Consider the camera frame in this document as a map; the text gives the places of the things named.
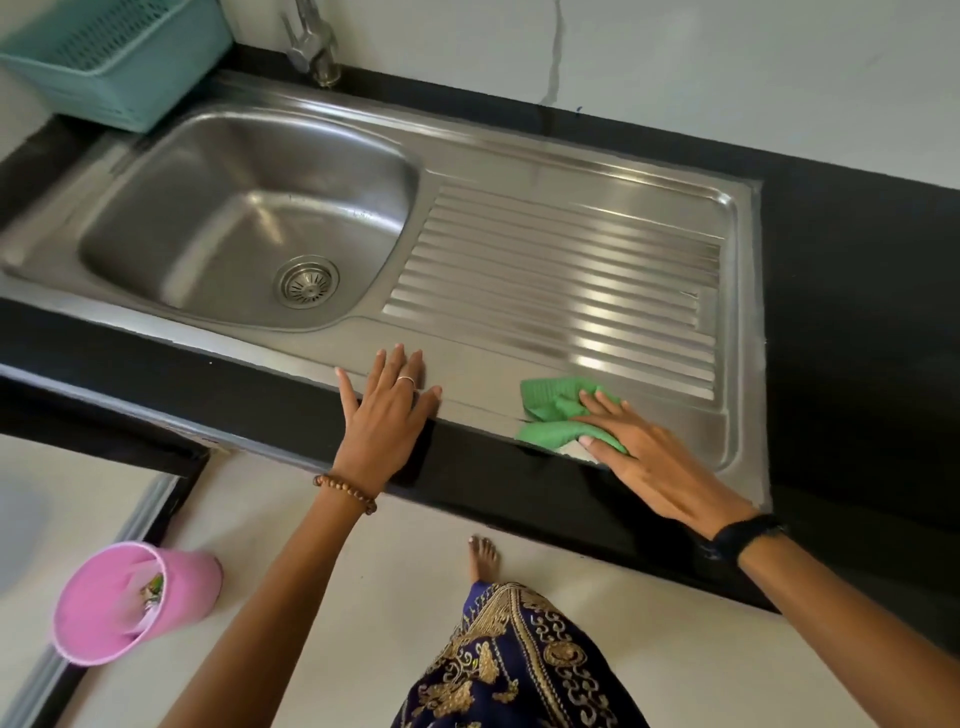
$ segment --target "person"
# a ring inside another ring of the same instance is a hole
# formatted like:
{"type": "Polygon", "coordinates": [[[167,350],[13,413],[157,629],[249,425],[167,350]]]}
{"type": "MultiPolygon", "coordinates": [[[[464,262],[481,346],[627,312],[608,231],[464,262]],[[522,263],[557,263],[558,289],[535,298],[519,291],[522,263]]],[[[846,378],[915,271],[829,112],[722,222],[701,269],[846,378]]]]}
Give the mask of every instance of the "person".
{"type": "MultiPolygon", "coordinates": [[[[269,726],[350,530],[410,456],[441,399],[415,402],[421,352],[378,352],[363,403],[338,370],[347,420],[333,467],[262,583],[213,647],[161,728],[269,726]]],[[[756,516],[667,430],[630,404],[582,393],[589,415],[629,454],[584,440],[659,515],[713,539],[756,516]]],[[[460,624],[408,692],[394,726],[645,726],[599,649],[546,598],[500,583],[487,539],[468,545],[460,624]]],[[[883,728],[960,725],[960,663],[874,604],[782,532],[754,538],[738,564],[883,728]]],[[[765,719],[759,717],[760,723],[765,719]]]]}

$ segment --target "chrome faucet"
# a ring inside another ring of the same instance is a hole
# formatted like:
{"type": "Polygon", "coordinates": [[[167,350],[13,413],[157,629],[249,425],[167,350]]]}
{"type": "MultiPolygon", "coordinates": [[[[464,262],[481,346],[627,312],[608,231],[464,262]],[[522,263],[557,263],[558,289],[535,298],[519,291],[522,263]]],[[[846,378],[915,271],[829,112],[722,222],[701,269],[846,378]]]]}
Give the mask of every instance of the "chrome faucet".
{"type": "Polygon", "coordinates": [[[291,23],[294,18],[288,14],[290,0],[280,11],[283,27],[290,38],[287,58],[300,73],[309,73],[322,88],[330,88],[340,81],[340,63],[334,55],[337,38],[333,35],[333,27],[320,17],[314,0],[296,0],[296,3],[299,31],[294,29],[291,23]]]}

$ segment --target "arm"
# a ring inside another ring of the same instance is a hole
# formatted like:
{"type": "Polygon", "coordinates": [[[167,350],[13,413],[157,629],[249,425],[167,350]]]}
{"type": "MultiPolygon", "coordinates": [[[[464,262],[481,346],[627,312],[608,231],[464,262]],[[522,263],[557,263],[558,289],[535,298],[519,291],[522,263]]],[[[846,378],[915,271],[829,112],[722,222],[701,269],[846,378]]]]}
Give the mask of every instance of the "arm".
{"type": "MultiPolygon", "coordinates": [[[[656,513],[712,539],[756,515],[671,432],[645,422],[627,402],[581,393],[590,415],[630,453],[581,442],[656,513]]],[[[786,536],[754,540],[739,566],[813,647],[882,728],[956,725],[960,663],[847,584],[786,536]]]]}
{"type": "MultiPolygon", "coordinates": [[[[347,433],[330,474],[368,497],[382,493],[439,404],[434,388],[413,404],[420,352],[407,361],[397,345],[390,361],[373,362],[363,404],[347,375],[337,370],[347,433]]],[[[300,526],[227,631],[214,645],[160,728],[265,728],[279,708],[287,683],[320,609],[333,565],[364,513],[356,498],[332,488],[317,493],[300,526]]]]}

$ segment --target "skirt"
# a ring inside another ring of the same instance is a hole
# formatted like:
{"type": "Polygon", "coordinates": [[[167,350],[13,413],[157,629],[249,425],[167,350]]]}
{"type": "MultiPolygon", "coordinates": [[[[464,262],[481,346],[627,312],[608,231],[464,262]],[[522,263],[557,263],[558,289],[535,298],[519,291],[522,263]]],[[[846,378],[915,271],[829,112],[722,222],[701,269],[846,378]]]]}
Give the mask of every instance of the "skirt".
{"type": "Polygon", "coordinates": [[[477,582],[395,728],[575,728],[647,722],[600,650],[543,596],[477,582]]]}

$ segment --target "person's left arm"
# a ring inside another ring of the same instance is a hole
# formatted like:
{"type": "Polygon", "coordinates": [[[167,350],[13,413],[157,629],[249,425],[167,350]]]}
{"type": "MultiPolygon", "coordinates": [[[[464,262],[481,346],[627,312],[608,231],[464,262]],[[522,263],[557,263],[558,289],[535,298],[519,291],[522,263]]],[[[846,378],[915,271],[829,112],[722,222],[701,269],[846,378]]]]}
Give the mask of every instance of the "person's left arm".
{"type": "MultiPolygon", "coordinates": [[[[347,375],[337,370],[347,432],[330,475],[367,497],[382,493],[440,400],[435,387],[413,406],[423,359],[407,360],[397,345],[373,362],[363,404],[347,375]]],[[[322,488],[303,521],[271,564],[260,586],[214,645],[160,728],[266,728],[286,691],[320,609],[326,584],[364,504],[343,491],[322,488]]]]}

